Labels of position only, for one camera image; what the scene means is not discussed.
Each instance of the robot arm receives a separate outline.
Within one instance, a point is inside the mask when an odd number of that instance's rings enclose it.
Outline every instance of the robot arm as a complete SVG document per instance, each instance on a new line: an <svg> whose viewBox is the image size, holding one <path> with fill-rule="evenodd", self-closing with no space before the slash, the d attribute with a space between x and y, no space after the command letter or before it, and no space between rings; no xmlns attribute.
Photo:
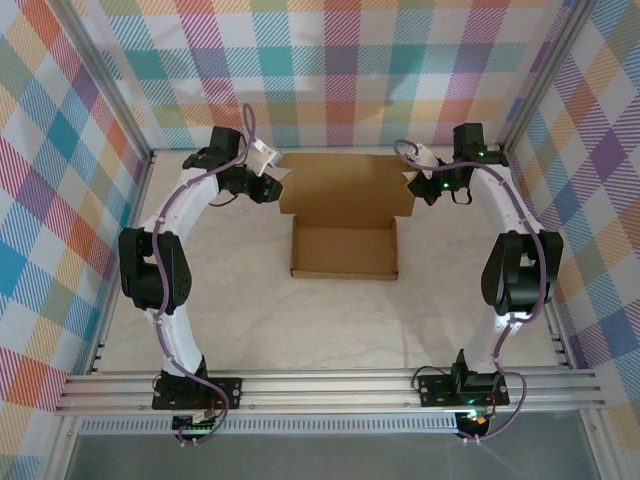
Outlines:
<svg viewBox="0 0 640 480"><path fill-rule="evenodd" d="M158 325L160 341L164 342L163 350L166 350L163 374L169 376L184 377L174 363L189 373L206 375L206 364L196 346L187 315L191 273L182 249L182 242L187 239L196 219L222 189L234 195L244 193L256 203L276 201L282 191L280 183L264 173L267 165L276 164L280 153L258 139L252 143L243 165L216 175L204 175L236 158L240 137L240 132L235 130L214 128L209 148L189 156L168 196L170 199L174 192L189 185L170 204L158 231L158 249L169 285L169 302L162 315L157 315L164 294L159 270L145 257L152 255L153 230L169 200L140 228L125 229L119 237L123 292L133 299L136 307L144 310L152 324Z"/></svg>
<svg viewBox="0 0 640 480"><path fill-rule="evenodd" d="M463 124L454 129L452 164L445 164L420 144L409 149L406 156L419 168L427 168L420 170L408 185L414 195L431 206L443 191L450 191L456 202L455 192L466 189L468 203L474 198L480 201L498 234L481 279L487 306L472 340L457 360L467 373L490 374L495 372L495 347L503 331L510 325L509 336L517 333L529 320L538 300L541 267L532 234L540 241L546 264L545 303L553 298L562 238L557 232L545 231L529 212L515 188L504 153L490 151L484 144L482 124ZM483 165L492 171L478 168Z"/></svg>

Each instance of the black mounting plate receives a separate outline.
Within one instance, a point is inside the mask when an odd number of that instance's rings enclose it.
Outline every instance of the black mounting plate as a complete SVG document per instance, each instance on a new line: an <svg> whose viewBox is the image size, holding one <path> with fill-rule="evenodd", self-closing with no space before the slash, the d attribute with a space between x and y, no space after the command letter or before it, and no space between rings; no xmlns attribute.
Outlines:
<svg viewBox="0 0 640 480"><path fill-rule="evenodd" d="M455 387L448 375L420 375L418 390L421 407L491 407L493 405L490 392L452 393L455 392ZM493 395L496 405L509 405L509 392L504 377L498 380Z"/></svg>
<svg viewBox="0 0 640 480"><path fill-rule="evenodd" d="M240 398L242 397L242 378L239 377L224 377L224 378L207 378L207 381L219 387L224 393L226 393L229 399L229 410L237 410L240 408ZM151 408L153 410L211 410L212 400L215 406L215 410L221 410L224 408L224 403L220 396L213 390L198 384L198 387L203 394L200 396L192 395L178 395L175 391L166 392L164 395L161 388L160 380L156 386L156 393L153 396L151 402Z"/></svg>

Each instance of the aluminum rail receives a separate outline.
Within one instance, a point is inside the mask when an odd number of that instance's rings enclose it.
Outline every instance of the aluminum rail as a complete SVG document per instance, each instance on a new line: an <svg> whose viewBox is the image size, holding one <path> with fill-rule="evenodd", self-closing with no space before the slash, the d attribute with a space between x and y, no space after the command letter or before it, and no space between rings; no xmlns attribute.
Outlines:
<svg viewBox="0 0 640 480"><path fill-rule="evenodd" d="M525 411L558 411L603 408L604 396L595 373L561 367L514 369L528 383ZM409 413L451 412L463 408L420 406L410 386L414 370L327 370L210 372L211 377L243 379L240 409L234 413ZM198 411L151 409L152 382L156 373L95 373L71 376L60 398L58 415L196 414ZM522 394L517 378L507 377L511 405Z"/></svg>

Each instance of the plaid wall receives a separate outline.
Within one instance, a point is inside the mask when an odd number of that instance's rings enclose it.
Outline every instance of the plaid wall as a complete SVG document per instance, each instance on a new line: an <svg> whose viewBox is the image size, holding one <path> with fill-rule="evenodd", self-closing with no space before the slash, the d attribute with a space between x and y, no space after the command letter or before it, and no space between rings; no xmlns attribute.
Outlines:
<svg viewBox="0 0 640 480"><path fill-rule="evenodd" d="M538 218L559 229L557 300L640 471L640 0L600 0L516 149Z"/></svg>
<svg viewBox="0 0 640 480"><path fill-rule="evenodd" d="M527 76L522 83L522 87L520 88L520 91L518 92L518 95L516 96L516 99L511 106L509 115L507 115L507 120L500 130L500 135L498 136L498 139L500 141L504 141L511 131L513 122L518 117L520 109L522 108L522 102L524 102L524 100L527 98L527 95L529 95L531 88L533 87L536 79L538 78L538 75L540 74L540 71L546 65L547 60L551 56L553 43L561 33L562 28L565 26L567 18L569 17L569 14L571 13L571 10L575 4L576 0L564 0L562 2L562 6L560 7L558 14L553 21L551 28L545 35L544 42L542 43L542 46L540 47L535 60L531 64L529 72L527 73Z"/></svg>
<svg viewBox="0 0 640 480"><path fill-rule="evenodd" d="M75 0L158 148L241 126L243 102L279 147L450 144L465 121L483 122L494 142L562 25L562 3Z"/></svg>
<svg viewBox="0 0 640 480"><path fill-rule="evenodd" d="M2 2L0 65L0 478L31 479L142 162L44 0Z"/></svg>

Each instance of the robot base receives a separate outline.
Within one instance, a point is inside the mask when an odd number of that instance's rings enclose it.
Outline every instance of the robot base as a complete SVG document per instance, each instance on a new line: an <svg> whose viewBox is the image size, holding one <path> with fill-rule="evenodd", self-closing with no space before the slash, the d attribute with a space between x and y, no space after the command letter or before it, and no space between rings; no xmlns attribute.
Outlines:
<svg viewBox="0 0 640 480"><path fill-rule="evenodd" d="M499 372L470 371L460 350L449 375L420 375L418 393L422 407L492 407L509 405L507 384Z"/></svg>
<svg viewBox="0 0 640 480"><path fill-rule="evenodd" d="M241 378L209 378L207 364L202 357L200 366L194 374L218 386L229 399L229 409L240 407L242 395ZM187 377L160 372L153 387L154 395L151 408L154 410L212 410L223 409L222 399L209 387Z"/></svg>

